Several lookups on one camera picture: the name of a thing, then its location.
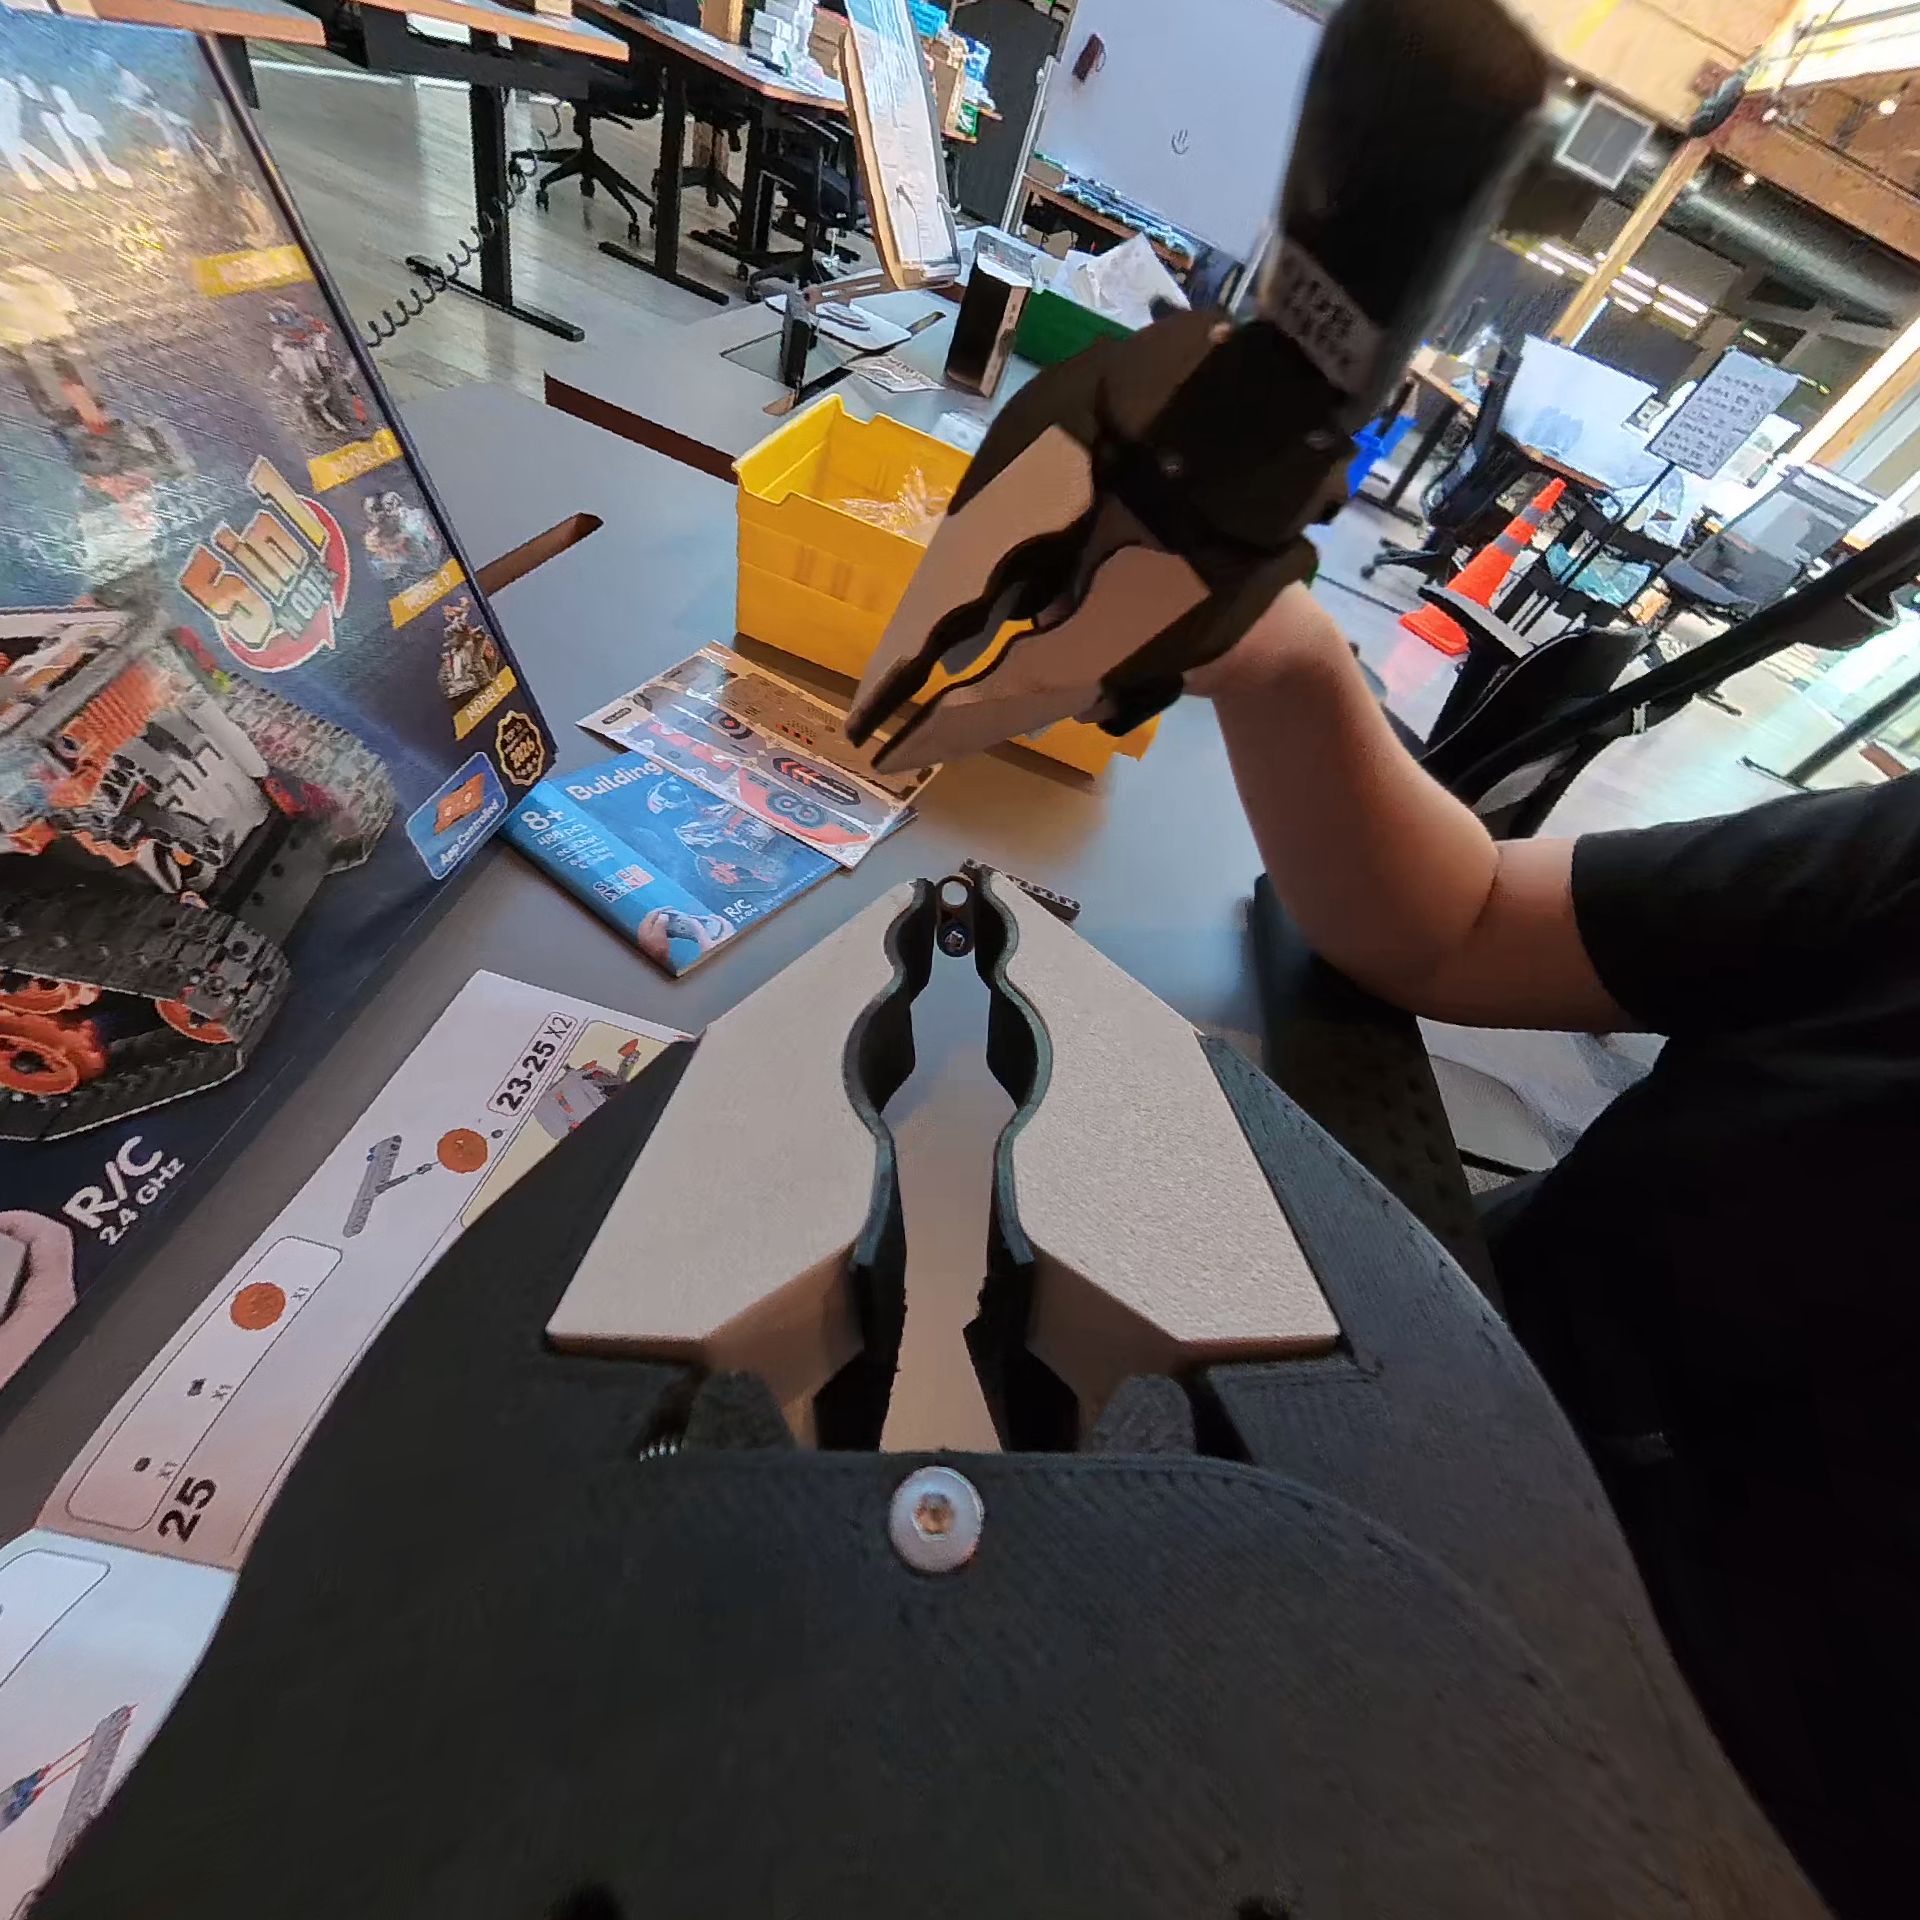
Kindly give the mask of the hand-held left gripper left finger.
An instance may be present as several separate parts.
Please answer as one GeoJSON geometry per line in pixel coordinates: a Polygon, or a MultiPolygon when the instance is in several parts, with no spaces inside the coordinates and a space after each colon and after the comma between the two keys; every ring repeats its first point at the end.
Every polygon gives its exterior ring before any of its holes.
{"type": "Polygon", "coordinates": [[[937,886],[887,891],[712,1022],[546,1321],[563,1354],[763,1381],[875,1449],[905,1331],[884,1106],[916,1066],[937,886]]]}

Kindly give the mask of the whiteboard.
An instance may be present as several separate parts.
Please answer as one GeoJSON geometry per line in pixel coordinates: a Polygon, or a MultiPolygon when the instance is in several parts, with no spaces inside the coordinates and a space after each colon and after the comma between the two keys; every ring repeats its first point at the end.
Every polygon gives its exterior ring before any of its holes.
{"type": "Polygon", "coordinates": [[[1321,37],[1316,17],[1282,2],[1079,2],[1039,148],[1251,260],[1321,37]]]}

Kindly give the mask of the white sign on stand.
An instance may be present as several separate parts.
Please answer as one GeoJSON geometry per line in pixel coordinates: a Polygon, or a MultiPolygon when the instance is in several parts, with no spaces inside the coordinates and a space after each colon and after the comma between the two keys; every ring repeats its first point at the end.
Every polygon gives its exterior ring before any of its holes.
{"type": "Polygon", "coordinates": [[[1649,436],[1647,454],[1711,483],[1799,385],[1791,367],[1731,348],[1649,436]]]}

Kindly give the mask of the small blue booklet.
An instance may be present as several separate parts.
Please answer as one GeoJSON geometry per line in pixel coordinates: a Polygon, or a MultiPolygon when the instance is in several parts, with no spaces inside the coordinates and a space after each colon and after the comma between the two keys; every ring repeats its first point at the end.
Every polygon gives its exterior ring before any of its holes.
{"type": "Polygon", "coordinates": [[[841,874],[635,751],[543,780],[501,834],[666,975],[697,969],[841,874]]]}

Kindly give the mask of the wooden board with paper sheet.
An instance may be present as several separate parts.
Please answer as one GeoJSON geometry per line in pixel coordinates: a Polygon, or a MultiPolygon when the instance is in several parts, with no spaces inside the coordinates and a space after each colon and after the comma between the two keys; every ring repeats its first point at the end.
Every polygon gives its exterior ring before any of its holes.
{"type": "Polygon", "coordinates": [[[937,291],[960,282],[945,146],[928,61],[908,2],[847,2],[840,81],[849,97],[859,188],[887,282],[937,291]]]}

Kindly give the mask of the sticker sheet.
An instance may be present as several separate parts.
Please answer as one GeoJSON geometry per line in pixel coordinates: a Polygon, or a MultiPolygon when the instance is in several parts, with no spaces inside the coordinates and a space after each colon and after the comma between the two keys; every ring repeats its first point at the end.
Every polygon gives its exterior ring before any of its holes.
{"type": "Polygon", "coordinates": [[[581,717],[715,801],[850,871],[914,812],[940,771],[884,774],[847,715],[712,642],[581,717]]]}

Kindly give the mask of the black box with wooden edge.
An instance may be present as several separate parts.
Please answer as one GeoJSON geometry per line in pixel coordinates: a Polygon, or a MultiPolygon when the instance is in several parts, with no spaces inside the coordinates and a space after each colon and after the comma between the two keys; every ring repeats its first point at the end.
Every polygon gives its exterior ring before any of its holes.
{"type": "Polygon", "coordinates": [[[952,323],[945,381],[984,401],[996,397],[1031,293],[1026,268],[976,257],[952,323]]]}

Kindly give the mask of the open instruction booklet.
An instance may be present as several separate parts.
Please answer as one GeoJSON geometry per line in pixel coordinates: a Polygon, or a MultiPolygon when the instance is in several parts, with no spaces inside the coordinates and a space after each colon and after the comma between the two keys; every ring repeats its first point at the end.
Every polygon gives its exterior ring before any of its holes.
{"type": "Polygon", "coordinates": [[[154,1739],[299,1453],[420,1275],[681,1031],[477,971],[3,1554],[3,1915],[154,1739]]]}

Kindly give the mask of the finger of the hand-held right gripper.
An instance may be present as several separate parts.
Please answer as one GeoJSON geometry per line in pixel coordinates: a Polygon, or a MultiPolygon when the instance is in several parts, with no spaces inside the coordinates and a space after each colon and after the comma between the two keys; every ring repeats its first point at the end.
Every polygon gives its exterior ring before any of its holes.
{"type": "Polygon", "coordinates": [[[996,558],[936,545],[871,660],[871,761],[893,774],[964,758],[1183,677],[1212,644],[1216,596],[1185,563],[1128,545],[1051,612],[1016,612],[996,558]]]}
{"type": "Polygon", "coordinates": [[[1088,446],[1059,425],[967,501],[954,501],[863,669],[849,738],[866,742],[913,707],[948,652],[976,658],[1026,591],[1057,591],[1096,510],[1088,446]]]}

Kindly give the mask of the dark grey beam piece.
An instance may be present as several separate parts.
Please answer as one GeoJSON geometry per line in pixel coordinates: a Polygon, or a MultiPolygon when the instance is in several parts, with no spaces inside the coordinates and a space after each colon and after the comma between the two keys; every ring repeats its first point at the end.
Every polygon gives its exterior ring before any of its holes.
{"type": "Polygon", "coordinates": [[[1059,893],[1059,891],[1055,891],[1055,889],[1050,889],[1050,886],[1045,886],[1035,881],[1021,878],[1018,874],[992,868],[976,858],[964,859],[962,867],[960,867],[960,874],[975,886],[984,885],[985,878],[1005,881],[1008,885],[1018,886],[1020,891],[1024,891],[1026,895],[1039,900],[1047,911],[1051,911],[1059,921],[1063,921],[1068,925],[1077,923],[1082,911],[1083,911],[1083,905],[1077,899],[1063,895],[1063,893],[1059,893]]]}

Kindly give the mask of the yellow bag bin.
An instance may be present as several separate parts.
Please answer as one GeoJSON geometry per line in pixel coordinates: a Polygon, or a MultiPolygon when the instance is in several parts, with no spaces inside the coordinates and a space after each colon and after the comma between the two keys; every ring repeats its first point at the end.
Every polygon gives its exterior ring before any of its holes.
{"type": "Polygon", "coordinates": [[[855,419],[831,395],[787,419],[736,463],[736,631],[847,679],[866,660],[925,548],[835,507],[889,492],[923,463],[957,490],[972,454],[889,415],[855,419]]]}

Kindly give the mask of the black office chair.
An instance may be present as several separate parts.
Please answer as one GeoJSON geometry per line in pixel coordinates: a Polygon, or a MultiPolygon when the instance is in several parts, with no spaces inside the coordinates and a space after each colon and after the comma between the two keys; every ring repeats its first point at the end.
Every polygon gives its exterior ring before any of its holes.
{"type": "Polygon", "coordinates": [[[1505,1307],[1467,1171],[1412,1014],[1313,951],[1273,881],[1249,905],[1267,1074],[1505,1307]]]}
{"type": "Polygon", "coordinates": [[[1896,626],[1915,587],[1919,517],[1733,629],[1634,679],[1634,631],[1561,633],[1507,667],[1455,724],[1435,724],[1421,767],[1499,842],[1545,828],[1611,742],[1659,726],[1695,697],[1791,650],[1843,653],[1896,626]]]}

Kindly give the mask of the orange traffic cone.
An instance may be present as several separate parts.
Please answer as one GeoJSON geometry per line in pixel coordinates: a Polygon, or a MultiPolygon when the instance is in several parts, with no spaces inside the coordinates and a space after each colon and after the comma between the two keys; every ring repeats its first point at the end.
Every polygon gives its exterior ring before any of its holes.
{"type": "MultiPolygon", "coordinates": [[[[1463,599],[1471,607],[1491,610],[1495,591],[1507,583],[1517,559],[1532,548],[1543,521],[1559,506],[1569,479],[1554,476],[1528,507],[1507,524],[1507,527],[1489,541],[1471,563],[1455,575],[1448,587],[1455,599],[1463,599]]],[[[1426,642],[1433,652],[1463,658],[1473,650],[1471,631],[1445,607],[1426,599],[1419,607],[1404,612],[1400,626],[1426,642]]]]}

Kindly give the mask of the green bin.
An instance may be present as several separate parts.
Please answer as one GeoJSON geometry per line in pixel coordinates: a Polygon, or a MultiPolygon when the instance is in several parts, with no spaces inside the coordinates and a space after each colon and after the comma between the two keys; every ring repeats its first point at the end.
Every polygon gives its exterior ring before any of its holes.
{"type": "Polygon", "coordinates": [[[1016,326],[1016,357],[1034,367],[1057,367],[1096,346],[1120,342],[1137,325],[1106,317],[1068,294],[1035,289],[1026,294],[1016,326]]]}

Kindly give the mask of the blue robot kit box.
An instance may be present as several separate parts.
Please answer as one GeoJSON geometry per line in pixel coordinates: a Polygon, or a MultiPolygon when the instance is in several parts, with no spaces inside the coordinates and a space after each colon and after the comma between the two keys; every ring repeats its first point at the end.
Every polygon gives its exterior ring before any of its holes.
{"type": "Polygon", "coordinates": [[[226,60],[4,10],[4,1385],[556,738],[226,60]]]}

